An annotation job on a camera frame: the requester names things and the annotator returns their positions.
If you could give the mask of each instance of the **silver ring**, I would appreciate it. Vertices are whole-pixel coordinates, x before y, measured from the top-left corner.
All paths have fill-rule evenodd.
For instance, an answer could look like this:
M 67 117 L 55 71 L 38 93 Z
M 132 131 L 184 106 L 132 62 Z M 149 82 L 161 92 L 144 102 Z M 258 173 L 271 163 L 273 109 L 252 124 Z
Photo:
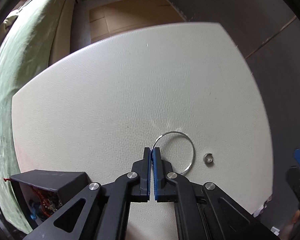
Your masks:
M 169 134 L 169 133 L 178 133 L 178 134 L 183 135 L 184 137 L 186 137 L 186 138 L 188 139 L 188 141 L 189 141 L 189 142 L 191 143 L 191 145 L 192 145 L 192 159 L 191 159 L 191 161 L 190 161 L 188 167 L 186 167 L 185 170 L 184 170 L 183 172 L 180 173 L 181 175 L 185 175 L 185 174 L 189 171 L 191 165 L 194 163 L 194 158 L 195 158 L 194 144 L 193 144 L 192 140 L 189 138 L 189 136 L 187 136 L 185 133 L 182 133 L 182 132 L 179 132 L 179 131 L 170 131 L 170 132 L 166 132 L 166 133 L 160 135 L 160 136 L 155 140 L 155 143 L 154 143 L 154 145 L 152 146 L 151 151 L 153 151 L 154 146 L 156 145 L 156 143 L 157 143 L 163 136 L 165 136 L 165 135 L 167 135 L 167 134 Z

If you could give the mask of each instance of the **white leather surface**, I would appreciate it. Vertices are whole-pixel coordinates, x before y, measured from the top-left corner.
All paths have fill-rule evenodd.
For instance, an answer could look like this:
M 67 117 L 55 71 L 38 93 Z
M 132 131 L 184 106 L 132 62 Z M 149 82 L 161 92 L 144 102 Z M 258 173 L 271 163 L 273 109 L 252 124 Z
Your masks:
M 12 101 L 20 170 L 86 171 L 101 184 L 130 171 L 169 130 L 189 135 L 187 177 L 215 182 L 249 212 L 272 192 L 272 146 L 251 72 L 218 24 L 145 28 L 94 43 L 43 71 Z M 191 145 L 158 142 L 181 172 Z M 214 166 L 202 161 L 213 153 Z M 170 203 L 131 204 L 127 239 L 177 239 Z

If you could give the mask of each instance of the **small silver ring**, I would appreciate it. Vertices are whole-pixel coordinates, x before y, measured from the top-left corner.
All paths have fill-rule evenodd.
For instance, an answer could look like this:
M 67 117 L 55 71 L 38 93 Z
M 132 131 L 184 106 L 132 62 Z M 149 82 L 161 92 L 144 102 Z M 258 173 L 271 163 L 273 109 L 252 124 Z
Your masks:
M 155 143 L 154 145 L 152 146 L 152 149 L 151 151 L 153 151 L 154 149 L 154 146 L 156 145 L 156 143 L 165 135 L 169 134 L 169 133 L 178 133 L 178 134 L 181 134 L 183 135 L 184 137 L 186 137 L 188 139 L 188 141 L 191 143 L 192 145 L 192 159 L 189 163 L 189 165 L 185 168 L 185 170 L 183 172 L 181 172 L 180 174 L 181 175 L 185 175 L 186 173 L 188 173 L 190 167 L 192 166 L 192 164 L 194 163 L 194 159 L 195 159 L 195 149 L 194 149 L 194 144 L 192 142 L 192 140 L 189 138 L 189 136 L 187 136 L 185 133 L 182 133 L 182 132 L 179 132 L 179 131 L 170 131 L 170 132 L 165 132 L 164 134 L 160 135 L 156 140 L 155 140 Z

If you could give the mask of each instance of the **gray floor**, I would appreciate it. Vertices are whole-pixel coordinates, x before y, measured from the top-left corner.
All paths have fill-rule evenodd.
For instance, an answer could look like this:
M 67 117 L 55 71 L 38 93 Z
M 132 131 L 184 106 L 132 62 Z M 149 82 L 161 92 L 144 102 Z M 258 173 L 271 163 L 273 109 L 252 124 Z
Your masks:
M 273 198 L 261 221 L 281 229 L 298 209 L 285 173 L 296 165 L 293 152 L 300 146 L 300 22 L 282 0 L 170 1 L 188 21 L 221 23 L 247 60 L 265 104 L 274 155 Z
M 89 10 L 117 1 L 120 0 L 86 0 L 74 6 L 71 25 L 71 53 L 91 44 Z

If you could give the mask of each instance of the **silver bangle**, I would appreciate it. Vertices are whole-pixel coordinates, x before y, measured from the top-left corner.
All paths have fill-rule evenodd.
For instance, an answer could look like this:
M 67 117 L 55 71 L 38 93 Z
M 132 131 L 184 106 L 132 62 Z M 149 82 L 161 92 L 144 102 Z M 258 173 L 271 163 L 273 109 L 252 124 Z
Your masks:
M 185 175 L 185 174 L 189 171 L 189 169 L 190 169 L 190 167 L 192 166 L 192 164 L 194 163 L 194 159 L 195 159 L 195 149 L 194 149 L 194 144 L 193 144 L 192 140 L 189 138 L 189 136 L 187 136 L 185 133 L 182 133 L 182 132 L 179 132 L 179 131 L 170 131 L 170 132 L 166 132 L 166 133 L 160 135 L 160 136 L 155 140 L 155 143 L 154 143 L 154 145 L 152 146 L 151 151 L 153 151 L 154 146 L 156 145 L 156 143 L 157 143 L 163 136 L 165 136 L 165 135 L 167 135 L 167 134 L 169 134 L 169 133 L 178 133 L 178 134 L 183 135 L 184 137 L 186 137 L 186 138 L 188 139 L 188 141 L 189 141 L 189 142 L 191 143 L 191 145 L 192 145 L 192 159 L 191 159 L 189 165 L 185 168 L 185 170 L 184 170 L 183 172 L 180 173 L 181 175 Z

